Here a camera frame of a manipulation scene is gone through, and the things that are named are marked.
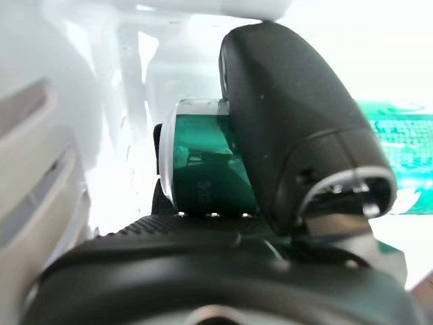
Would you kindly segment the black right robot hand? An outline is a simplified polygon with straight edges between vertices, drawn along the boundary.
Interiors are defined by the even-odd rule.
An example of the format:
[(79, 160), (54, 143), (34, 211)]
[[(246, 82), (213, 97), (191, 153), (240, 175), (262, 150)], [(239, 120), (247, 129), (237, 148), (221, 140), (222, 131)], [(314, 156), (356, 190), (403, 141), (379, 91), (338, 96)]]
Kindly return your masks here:
[(23, 324), (427, 324), (377, 240), (396, 177), (326, 61), (275, 22), (221, 43), (219, 100), (154, 129), (152, 213), (41, 275)]

